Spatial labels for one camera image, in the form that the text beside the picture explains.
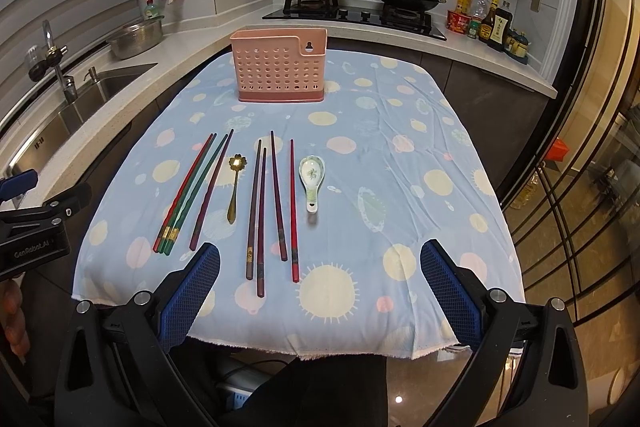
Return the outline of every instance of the basket base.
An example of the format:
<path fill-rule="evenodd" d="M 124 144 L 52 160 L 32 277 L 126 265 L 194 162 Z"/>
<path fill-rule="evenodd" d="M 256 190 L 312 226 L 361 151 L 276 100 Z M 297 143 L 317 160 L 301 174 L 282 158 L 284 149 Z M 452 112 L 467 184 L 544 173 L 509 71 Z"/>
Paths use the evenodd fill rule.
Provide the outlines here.
<path fill-rule="evenodd" d="M 295 102 L 322 102 L 324 100 L 324 90 L 320 92 L 249 92 L 241 90 L 238 93 L 240 102 L 264 102 L 264 103 L 295 103 Z"/>

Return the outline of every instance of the red chopstick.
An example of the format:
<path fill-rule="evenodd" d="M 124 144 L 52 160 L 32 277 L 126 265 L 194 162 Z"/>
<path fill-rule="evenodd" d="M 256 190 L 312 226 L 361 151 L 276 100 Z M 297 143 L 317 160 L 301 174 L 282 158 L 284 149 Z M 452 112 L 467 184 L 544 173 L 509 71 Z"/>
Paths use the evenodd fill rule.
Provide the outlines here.
<path fill-rule="evenodd" d="M 291 200 L 291 280 L 300 282 L 298 268 L 298 224 L 296 223 L 296 175 L 294 174 L 293 140 L 291 140 L 291 166 L 289 176 L 289 199 Z"/>
<path fill-rule="evenodd" d="M 249 211 L 249 234 L 246 240 L 246 272 L 249 280 L 254 278 L 254 247 L 255 247 L 255 207 L 258 202 L 258 178 L 260 177 L 260 152 L 262 140 L 258 140 L 258 150 L 255 154 L 254 185 L 251 189 L 251 209 Z"/>
<path fill-rule="evenodd" d="M 213 169 L 213 175 L 211 176 L 209 187 L 207 187 L 207 193 L 204 195 L 204 201 L 202 202 L 202 206 L 200 207 L 200 213 L 198 214 L 198 219 L 196 219 L 196 226 L 193 227 L 193 235 L 191 235 L 191 242 L 189 243 L 189 249 L 191 251 L 196 251 L 198 248 L 198 239 L 200 238 L 200 230 L 202 230 L 202 225 L 204 224 L 204 216 L 207 214 L 207 207 L 209 206 L 211 193 L 213 192 L 213 187 L 216 184 L 216 179 L 218 179 L 220 166 L 222 165 L 222 162 L 225 160 L 226 149 L 229 147 L 229 143 L 231 142 L 231 137 L 233 135 L 234 135 L 234 130 L 232 129 L 229 132 L 229 136 L 226 139 L 225 146 L 222 148 L 222 153 L 220 153 L 220 158 L 218 158 L 218 163 L 216 163 L 216 168 Z"/>
<path fill-rule="evenodd" d="M 273 163 L 273 197 L 276 200 L 276 223 L 278 225 L 278 242 L 280 243 L 280 259 L 287 260 L 287 241 L 282 222 L 282 206 L 280 204 L 280 187 L 278 186 L 278 163 L 276 162 L 276 144 L 271 131 L 271 162 Z"/>
<path fill-rule="evenodd" d="M 258 297 L 264 297 L 264 186 L 266 185 L 267 147 L 262 149 L 262 181 L 260 182 L 260 208 L 258 210 L 257 280 Z"/>
<path fill-rule="evenodd" d="M 189 178 L 191 178 L 191 175 L 193 174 L 193 171 L 195 170 L 196 165 L 200 161 L 200 158 L 202 157 L 202 155 L 204 153 L 206 153 L 207 145 L 209 144 L 209 142 L 211 142 L 211 140 L 213 140 L 213 138 L 214 138 L 214 136 L 213 136 L 213 133 L 212 133 L 207 138 L 207 141 L 204 142 L 204 145 L 202 146 L 202 149 L 200 149 L 200 152 L 198 152 L 198 155 L 196 156 L 196 159 L 194 159 L 193 164 L 191 165 L 191 168 L 189 169 L 189 172 L 187 172 L 187 175 L 185 176 L 184 181 L 182 182 L 182 185 L 180 185 L 180 189 L 178 190 L 178 193 L 175 195 L 174 202 L 171 204 L 171 207 L 169 207 L 169 211 L 166 213 L 166 217 L 164 218 L 164 221 L 162 222 L 162 227 L 160 227 L 160 232 L 158 233 L 158 237 L 156 237 L 156 242 L 154 243 L 154 252 L 158 252 L 158 247 L 160 246 L 160 241 L 162 241 L 162 232 L 164 232 L 165 227 L 169 223 L 169 220 L 171 219 L 171 215 L 174 213 L 175 207 L 178 204 L 178 201 L 180 200 L 180 196 L 182 195 L 182 192 L 184 191 L 184 188 L 187 186 Z"/>

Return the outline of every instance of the white ceramic spoon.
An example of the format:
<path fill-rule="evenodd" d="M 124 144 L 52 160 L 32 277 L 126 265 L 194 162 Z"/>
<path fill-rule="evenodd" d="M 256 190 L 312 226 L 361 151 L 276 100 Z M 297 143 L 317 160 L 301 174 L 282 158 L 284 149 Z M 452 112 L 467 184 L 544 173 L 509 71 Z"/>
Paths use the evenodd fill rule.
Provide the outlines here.
<path fill-rule="evenodd" d="M 306 211 L 315 214 L 318 211 L 318 188 L 324 179 L 324 160 L 320 156 L 306 156 L 300 160 L 298 172 L 305 185 Z"/>

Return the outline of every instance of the faucet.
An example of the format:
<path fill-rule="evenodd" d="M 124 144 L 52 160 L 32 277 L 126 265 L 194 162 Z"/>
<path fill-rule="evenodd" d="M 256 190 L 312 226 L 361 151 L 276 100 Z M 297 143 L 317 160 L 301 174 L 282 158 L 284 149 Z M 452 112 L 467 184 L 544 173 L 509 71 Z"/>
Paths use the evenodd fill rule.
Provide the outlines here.
<path fill-rule="evenodd" d="M 44 31 L 44 39 L 47 43 L 47 64 L 53 65 L 56 76 L 62 86 L 62 91 L 65 94 L 66 101 L 68 103 L 75 102 L 78 98 L 78 92 L 76 91 L 76 83 L 74 78 L 69 74 L 62 74 L 60 69 L 60 62 L 62 61 L 62 55 L 66 53 L 66 46 L 58 48 L 53 42 L 53 34 L 51 33 L 51 25 L 46 19 L 42 22 L 42 30 Z"/>

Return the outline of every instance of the gas stove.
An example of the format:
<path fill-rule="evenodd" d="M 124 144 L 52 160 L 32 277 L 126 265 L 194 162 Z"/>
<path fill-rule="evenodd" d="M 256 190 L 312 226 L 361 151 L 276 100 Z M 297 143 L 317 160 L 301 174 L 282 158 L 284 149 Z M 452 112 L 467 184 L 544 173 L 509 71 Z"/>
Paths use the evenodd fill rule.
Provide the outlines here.
<path fill-rule="evenodd" d="M 367 26 L 382 26 L 425 35 L 441 41 L 447 38 L 431 23 L 431 15 L 385 4 L 382 10 L 340 6 L 338 0 L 285 0 L 281 10 L 263 19 L 333 20 Z"/>

